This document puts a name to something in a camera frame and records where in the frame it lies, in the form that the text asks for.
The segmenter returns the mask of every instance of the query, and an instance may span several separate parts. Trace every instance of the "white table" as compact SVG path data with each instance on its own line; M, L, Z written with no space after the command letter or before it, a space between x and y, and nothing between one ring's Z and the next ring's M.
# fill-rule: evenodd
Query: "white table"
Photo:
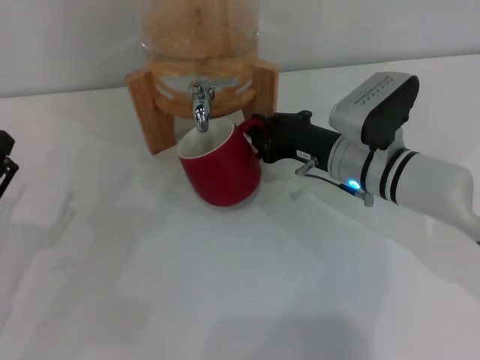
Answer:
M479 189L480 55L284 73L278 110L326 126L376 71L420 77L406 144ZM125 88L0 100L0 129L20 165L0 201L1 360L480 356L480 248L447 225L364 208L293 160L209 208L174 148L147 152Z

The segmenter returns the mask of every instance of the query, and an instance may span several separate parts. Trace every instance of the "wooden stand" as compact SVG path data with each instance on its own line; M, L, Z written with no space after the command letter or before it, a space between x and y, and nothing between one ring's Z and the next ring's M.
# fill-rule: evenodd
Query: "wooden stand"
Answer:
M215 99L211 117L227 116L238 110L242 110L246 119L254 113L272 116L277 109L279 71L276 64L257 60L253 64L252 86L226 103ZM175 116L193 118L191 103L185 106L162 95L147 67L129 73L126 80L150 152L156 155L176 145Z

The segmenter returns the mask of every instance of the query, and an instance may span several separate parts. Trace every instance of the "drink dispenser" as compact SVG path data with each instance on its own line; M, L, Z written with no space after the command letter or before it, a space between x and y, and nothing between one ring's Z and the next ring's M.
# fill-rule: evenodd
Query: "drink dispenser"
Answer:
M127 84L152 154L176 144L175 116L198 131L243 110L275 112L278 67L258 59L259 0L133 0L145 67Z

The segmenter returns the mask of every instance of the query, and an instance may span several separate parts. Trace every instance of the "red mug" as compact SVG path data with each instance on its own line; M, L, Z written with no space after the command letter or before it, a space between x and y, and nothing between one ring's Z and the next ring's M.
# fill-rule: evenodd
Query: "red mug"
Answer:
M210 121L208 131L195 128L178 144L177 152L195 191L213 206L232 206L246 200L262 176L260 159L245 138L256 119L236 126L228 118Z

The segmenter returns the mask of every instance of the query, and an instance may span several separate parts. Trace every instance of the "faucet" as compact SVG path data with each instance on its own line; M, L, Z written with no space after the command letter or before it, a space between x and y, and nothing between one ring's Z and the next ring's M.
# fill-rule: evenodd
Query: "faucet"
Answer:
M237 86L238 83L236 78L232 78L215 82L198 79L190 84L189 89L193 100L193 118L195 119L196 129L200 133L206 133L209 130L210 103L215 99L215 89Z

